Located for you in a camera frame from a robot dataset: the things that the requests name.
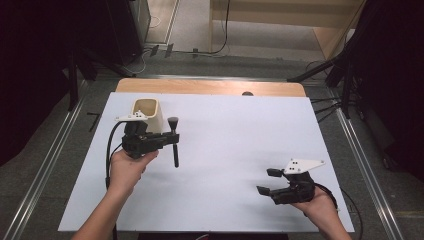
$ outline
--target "black cable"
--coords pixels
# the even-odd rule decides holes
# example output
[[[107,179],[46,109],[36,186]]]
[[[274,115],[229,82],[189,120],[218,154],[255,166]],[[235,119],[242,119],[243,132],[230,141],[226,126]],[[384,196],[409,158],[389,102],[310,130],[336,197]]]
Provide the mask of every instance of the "black cable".
[[[143,57],[143,54],[148,53],[149,51],[152,51],[152,50],[153,48],[150,48],[150,47],[143,48],[143,51],[141,52],[140,57]],[[130,64],[134,63],[136,59],[137,58],[133,58],[129,63],[123,65],[122,67],[128,67]]]
[[[340,102],[337,102],[337,103],[334,103],[334,104],[332,104],[331,106],[329,106],[329,107],[325,107],[325,108],[322,108],[322,109],[319,109],[319,110],[316,110],[316,111],[314,111],[315,112],[315,114],[318,114],[318,113],[321,113],[321,112],[324,112],[324,111],[327,111],[327,110],[329,110],[329,109],[331,109],[331,108],[333,108],[333,107],[340,107]]]
[[[362,220],[362,216],[361,213],[359,212],[358,206],[356,206],[355,202],[353,201],[353,199],[349,196],[349,194],[347,194],[347,192],[345,190],[343,190],[343,188],[340,188],[340,190],[342,190],[342,192],[346,195],[346,197],[349,198],[349,200],[352,202],[353,207],[355,208],[356,212],[358,213],[358,218],[359,218],[359,226],[360,226],[360,230],[359,230],[359,237],[358,240],[362,239],[362,236],[364,234],[364,222]]]
[[[123,122],[118,122],[117,124],[115,124],[115,126],[113,127],[110,135],[109,135],[109,140],[107,142],[107,149],[106,149],[106,189],[109,188],[109,183],[110,183],[110,161],[111,161],[111,155],[110,155],[110,145],[112,144],[112,138],[113,135],[115,134],[116,129],[118,128],[119,125],[121,125],[121,123]],[[122,144],[119,144],[118,147],[115,148],[115,150],[113,150],[112,154],[121,146]],[[113,240],[117,240],[118,239],[118,231],[116,229],[116,224],[113,227],[112,230],[112,235],[113,235]]]
[[[308,65],[306,65],[306,67],[305,67],[305,72],[308,72],[309,66],[311,66],[311,64],[316,63],[316,62],[324,62],[324,61],[312,61],[312,62],[309,62]],[[324,69],[323,72],[325,73],[326,76],[328,76],[327,69]],[[312,80],[317,80],[317,81],[325,80],[325,78],[324,79],[317,79],[317,78],[314,78],[313,76],[311,76],[311,79]]]
[[[109,180],[110,180],[110,145],[112,144],[112,138],[113,135],[115,134],[116,129],[118,128],[119,125],[121,125],[121,123],[123,122],[118,122],[117,124],[115,124],[115,126],[113,127],[110,135],[109,135],[109,140],[107,142],[107,149],[106,149],[106,188],[109,188]]]
[[[332,100],[340,100],[340,97],[334,97],[334,98],[310,98],[311,103],[318,103],[323,101],[332,101]]]
[[[219,49],[218,51],[214,51],[214,52],[186,52],[186,51],[172,51],[172,53],[187,53],[187,54],[196,54],[196,55],[211,55],[213,56],[214,54],[217,54],[219,52],[221,52],[225,46],[227,45],[227,40],[228,40],[228,16],[230,15],[230,2],[231,0],[228,0],[227,3],[227,14],[225,17],[225,41],[224,44],[222,45],[221,49]]]
[[[327,114],[327,115],[325,115],[324,117],[320,118],[320,119],[318,120],[318,123],[320,123],[320,122],[324,121],[324,119],[326,119],[327,117],[329,117],[329,116],[330,116],[331,114],[333,114],[336,110],[337,110],[337,108],[334,108],[333,110],[331,110],[331,112],[330,112],[330,113],[328,113],[328,114]]]
[[[339,209],[339,206],[337,205],[337,200],[334,197],[333,193],[330,191],[330,189],[326,188],[325,186],[319,184],[319,183],[315,183],[315,186],[317,186],[319,189],[321,189],[322,191],[324,191],[325,193],[327,193],[327,195],[331,198],[331,201],[333,201],[334,207],[336,209]]]

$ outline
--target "white board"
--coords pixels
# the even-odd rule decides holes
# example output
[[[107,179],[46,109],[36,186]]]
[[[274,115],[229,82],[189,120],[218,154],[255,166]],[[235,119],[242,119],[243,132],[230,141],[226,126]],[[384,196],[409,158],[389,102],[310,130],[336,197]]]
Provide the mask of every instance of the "white board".
[[[317,232],[302,212],[275,205],[256,186],[287,187],[269,177],[292,158],[324,160],[310,171],[336,197],[339,216],[354,231],[309,98],[111,93],[76,181],[59,231],[76,231],[105,194],[105,156],[114,119],[139,98],[159,100],[164,131],[178,117],[180,167],[172,146],[149,164],[121,211],[118,230],[144,232]],[[121,143],[122,124],[113,138]]]

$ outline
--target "hand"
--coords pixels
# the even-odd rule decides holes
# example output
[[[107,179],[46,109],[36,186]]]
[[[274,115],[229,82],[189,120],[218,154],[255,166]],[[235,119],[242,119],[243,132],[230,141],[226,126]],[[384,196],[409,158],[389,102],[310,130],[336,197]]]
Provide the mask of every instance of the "hand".
[[[315,187],[315,196],[310,202],[292,205],[303,211],[326,239],[351,239],[340,221],[330,196],[320,188]]]
[[[155,159],[159,151],[150,152],[138,159],[132,159],[124,150],[112,155],[110,166],[110,185],[108,192],[128,197],[141,179],[147,164]]]

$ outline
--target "beige cup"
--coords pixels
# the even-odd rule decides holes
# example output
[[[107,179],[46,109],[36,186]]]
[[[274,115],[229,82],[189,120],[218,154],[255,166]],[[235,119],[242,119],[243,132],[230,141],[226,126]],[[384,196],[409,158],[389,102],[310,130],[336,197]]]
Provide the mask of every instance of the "beige cup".
[[[132,108],[132,114],[141,111],[146,115],[147,132],[162,133],[163,117],[157,99],[137,99]]]

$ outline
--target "gray floor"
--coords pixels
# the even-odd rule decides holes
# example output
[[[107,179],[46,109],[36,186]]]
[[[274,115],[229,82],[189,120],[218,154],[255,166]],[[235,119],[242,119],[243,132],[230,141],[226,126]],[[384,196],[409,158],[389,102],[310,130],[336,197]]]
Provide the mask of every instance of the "gray floor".
[[[156,26],[157,19],[152,19],[152,30],[162,32],[168,29],[167,25]],[[169,29],[168,44],[174,44],[175,51],[209,51],[209,1],[207,0],[179,0],[174,25]],[[213,23],[213,51],[220,49],[225,41],[225,22]],[[315,39],[312,27],[289,26],[261,23],[228,23],[228,41],[222,55],[281,58],[294,61],[317,61],[323,59],[319,44]],[[160,40],[148,36],[148,42]]]
[[[171,40],[175,39],[175,46],[180,44],[176,41],[176,38],[176,34],[171,36]],[[322,60],[318,57],[305,60],[307,58],[302,57],[304,56],[302,53],[307,53],[307,51],[304,50],[297,54],[293,53],[293,55],[281,53],[282,58],[269,55],[241,56],[242,52],[240,51],[240,54],[237,54],[239,56],[224,58],[193,58],[187,54],[172,54],[171,57],[165,58],[163,52],[159,52],[153,57],[145,55],[144,61],[147,65],[145,70],[138,74],[138,77],[171,75],[174,77],[200,76],[207,78],[212,76],[284,81],[286,78],[303,73],[310,61]],[[128,67],[133,70],[141,69],[142,62],[140,59]],[[92,126],[95,126],[95,116],[92,114],[102,113],[109,93],[114,91],[120,79],[119,76],[108,69],[101,66],[98,66],[98,69],[99,76],[96,81],[88,83],[89,87],[79,115],[55,165],[52,167],[52,172],[45,186],[42,186],[44,187],[43,191],[34,209],[31,209],[32,212],[30,211],[32,214],[29,214],[27,222],[23,222],[25,228],[21,234],[18,234],[20,239],[69,239],[72,235],[71,233],[58,232],[57,228],[94,135],[95,129],[90,131]],[[315,76],[316,79],[323,79],[324,77],[324,73]],[[329,91],[323,86],[322,80],[309,79],[303,84],[308,97],[329,97]],[[0,167],[0,236],[6,234],[18,211],[17,207],[20,201],[24,198],[46,155],[48,155],[50,146],[68,115],[67,104],[68,97],[65,96],[34,134],[27,147],[17,157]],[[314,108],[321,109],[330,104],[330,102],[321,102],[314,104]],[[355,132],[395,214],[404,238],[422,239],[424,184],[407,172],[393,172],[385,169],[381,161],[380,151],[372,135],[370,135],[369,129],[357,117],[354,109],[351,110],[351,115],[352,120],[350,122],[355,127]],[[389,239],[338,116],[336,114],[330,115],[320,123],[320,128],[340,186],[354,201],[352,202],[349,197],[345,196],[346,203],[352,209],[351,217],[356,229],[356,232],[352,233],[353,239],[358,239],[361,229],[363,231],[362,239]],[[362,217],[362,224],[359,220],[359,214]],[[121,233],[120,237],[120,239],[136,239],[137,234]],[[290,239],[322,238],[319,234],[299,233],[290,234]]]

